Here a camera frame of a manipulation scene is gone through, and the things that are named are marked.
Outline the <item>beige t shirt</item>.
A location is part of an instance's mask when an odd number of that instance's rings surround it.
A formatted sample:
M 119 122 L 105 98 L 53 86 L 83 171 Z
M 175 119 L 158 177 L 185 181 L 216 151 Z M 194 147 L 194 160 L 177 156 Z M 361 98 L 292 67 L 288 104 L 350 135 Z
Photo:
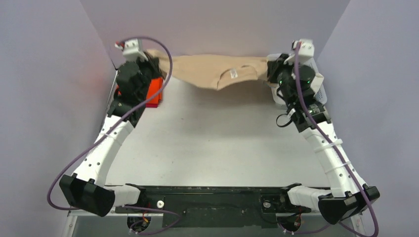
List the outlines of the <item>beige t shirt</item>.
M 267 57 L 212 54 L 172 57 L 171 76 L 204 89 L 221 90 L 245 81 L 267 81 L 267 72 Z

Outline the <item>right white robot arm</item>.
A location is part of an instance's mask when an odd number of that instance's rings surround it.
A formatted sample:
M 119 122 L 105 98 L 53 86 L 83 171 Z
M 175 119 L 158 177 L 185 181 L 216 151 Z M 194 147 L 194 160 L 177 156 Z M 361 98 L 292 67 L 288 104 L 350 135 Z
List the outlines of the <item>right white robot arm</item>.
M 292 184 L 284 188 L 280 207 L 291 212 L 304 206 L 321 213 L 334 225 L 357 215 L 380 197 L 375 186 L 369 186 L 355 171 L 335 133 L 332 119 L 324 104 L 317 99 L 323 77 L 310 64 L 299 65 L 299 84 L 288 54 L 268 56 L 268 82 L 274 84 L 273 96 L 281 99 L 286 115 L 300 135 L 311 145 L 328 179 L 329 190 Z

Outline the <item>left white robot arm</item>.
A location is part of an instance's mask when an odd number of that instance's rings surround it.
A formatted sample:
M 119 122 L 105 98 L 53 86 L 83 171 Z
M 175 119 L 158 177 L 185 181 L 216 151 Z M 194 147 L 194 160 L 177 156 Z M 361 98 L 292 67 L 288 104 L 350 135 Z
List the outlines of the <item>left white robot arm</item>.
M 100 217 L 126 204 L 134 212 L 146 209 L 147 198 L 141 195 L 141 187 L 133 184 L 107 187 L 105 183 L 119 149 L 144 113 L 152 80 L 163 76 L 158 62 L 158 58 L 145 53 L 118 68 L 117 86 L 95 146 L 82 155 L 83 161 L 71 175 L 63 175 L 59 180 L 72 208 Z

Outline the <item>folded orange t shirt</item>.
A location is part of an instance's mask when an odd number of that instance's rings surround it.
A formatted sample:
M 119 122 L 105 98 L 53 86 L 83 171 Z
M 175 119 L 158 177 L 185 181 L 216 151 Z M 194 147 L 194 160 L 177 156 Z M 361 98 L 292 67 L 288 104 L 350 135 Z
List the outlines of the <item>folded orange t shirt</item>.
M 117 76 L 110 99 L 128 106 L 136 106 L 142 102 L 160 103 L 165 78 L 150 79 L 142 75 L 133 77 Z

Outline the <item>folded red t shirt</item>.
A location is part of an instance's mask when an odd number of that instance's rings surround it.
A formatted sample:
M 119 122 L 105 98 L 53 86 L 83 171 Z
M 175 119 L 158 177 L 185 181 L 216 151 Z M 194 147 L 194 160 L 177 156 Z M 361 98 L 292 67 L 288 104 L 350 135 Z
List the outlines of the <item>folded red t shirt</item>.
M 147 103 L 145 105 L 146 108 L 158 108 L 160 106 L 160 103 Z

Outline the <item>white t shirt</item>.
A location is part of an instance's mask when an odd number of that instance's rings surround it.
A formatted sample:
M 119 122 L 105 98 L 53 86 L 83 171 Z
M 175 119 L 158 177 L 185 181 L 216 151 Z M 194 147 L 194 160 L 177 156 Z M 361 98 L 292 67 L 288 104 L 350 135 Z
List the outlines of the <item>white t shirt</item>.
M 324 76 L 320 73 L 315 73 L 314 78 L 311 81 L 310 88 L 314 92 L 314 97 L 321 101 L 323 99 L 323 86 Z

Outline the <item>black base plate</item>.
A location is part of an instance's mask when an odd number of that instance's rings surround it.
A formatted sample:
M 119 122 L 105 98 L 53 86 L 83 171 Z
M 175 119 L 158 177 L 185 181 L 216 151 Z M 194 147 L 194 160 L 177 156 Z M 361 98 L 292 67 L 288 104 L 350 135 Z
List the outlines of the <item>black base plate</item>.
M 277 221 L 294 221 L 300 213 L 314 213 L 294 206 L 281 187 L 186 187 L 145 186 L 141 207 L 155 209 L 164 203 L 162 227 L 174 221 L 176 228 L 276 228 Z

